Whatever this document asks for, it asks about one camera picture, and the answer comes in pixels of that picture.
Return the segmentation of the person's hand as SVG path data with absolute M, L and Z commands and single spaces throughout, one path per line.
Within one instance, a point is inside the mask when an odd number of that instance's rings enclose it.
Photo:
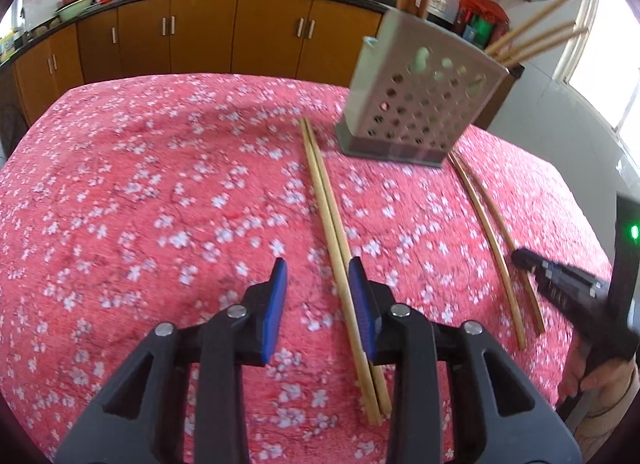
M 559 403 L 562 403 L 567 398 L 574 398 L 578 392 L 597 393 L 585 418 L 573 429 L 584 463 L 588 463 L 612 436 L 639 392 L 636 362 L 611 359 L 587 372 L 586 359 L 582 353 L 582 340 L 575 332 L 565 359 L 558 394 Z

